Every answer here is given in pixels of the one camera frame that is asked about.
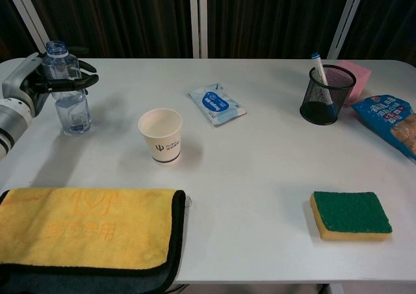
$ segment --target microfiber cloth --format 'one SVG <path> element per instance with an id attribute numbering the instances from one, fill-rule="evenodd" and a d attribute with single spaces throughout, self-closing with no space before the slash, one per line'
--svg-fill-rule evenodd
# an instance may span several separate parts
<path id="1" fill-rule="evenodd" d="M 183 191 L 24 188 L 0 201 L 0 293 L 162 293 L 176 276 Z"/>

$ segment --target plastic water bottle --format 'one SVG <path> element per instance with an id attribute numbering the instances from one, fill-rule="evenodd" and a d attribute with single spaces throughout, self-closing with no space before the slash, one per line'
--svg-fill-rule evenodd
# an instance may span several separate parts
<path id="1" fill-rule="evenodd" d="M 81 78 L 78 59 L 68 53 L 64 42 L 54 40 L 46 44 L 46 53 L 42 66 L 48 79 Z M 90 109 L 85 90 L 53 92 L 55 107 L 64 132 L 77 134 L 88 131 L 91 127 Z"/>

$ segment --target sponge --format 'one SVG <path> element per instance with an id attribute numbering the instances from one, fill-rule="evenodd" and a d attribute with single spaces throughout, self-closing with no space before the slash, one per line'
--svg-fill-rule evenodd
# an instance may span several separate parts
<path id="1" fill-rule="evenodd" d="M 373 192 L 315 191 L 311 207 L 323 240 L 385 240 L 391 237 L 389 219 Z"/>

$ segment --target black pencil holder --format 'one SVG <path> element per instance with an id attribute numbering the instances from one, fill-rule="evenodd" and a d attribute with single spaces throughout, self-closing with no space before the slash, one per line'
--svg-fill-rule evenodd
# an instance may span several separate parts
<path id="1" fill-rule="evenodd" d="M 319 72 L 312 68 L 300 107 L 300 114 L 316 125 L 330 125 L 337 120 L 345 99 L 357 81 L 353 73 L 340 66 L 325 64 L 323 67 L 328 86 L 322 83 Z"/>

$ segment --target white pole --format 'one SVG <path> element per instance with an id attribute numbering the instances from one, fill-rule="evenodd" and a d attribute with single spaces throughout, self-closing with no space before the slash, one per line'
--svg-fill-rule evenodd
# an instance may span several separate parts
<path id="1" fill-rule="evenodd" d="M 45 27 L 40 21 L 39 15 L 36 12 L 31 0 L 13 0 L 26 28 L 29 30 L 34 43 L 39 49 L 39 52 L 46 51 L 45 44 L 49 41 L 46 34 Z"/>
<path id="2" fill-rule="evenodd" d="M 208 6 L 207 0 L 200 0 L 201 58 L 208 57 Z"/>
<path id="3" fill-rule="evenodd" d="M 332 39 L 332 44 L 328 52 L 327 59 L 338 59 L 338 55 L 343 47 L 346 35 L 361 0 L 346 0 L 344 11 L 339 19 L 338 27 Z"/>
<path id="4" fill-rule="evenodd" d="M 198 23 L 198 0 L 190 1 L 190 25 L 192 28 L 192 52 L 194 59 L 200 57 L 200 26 Z"/>

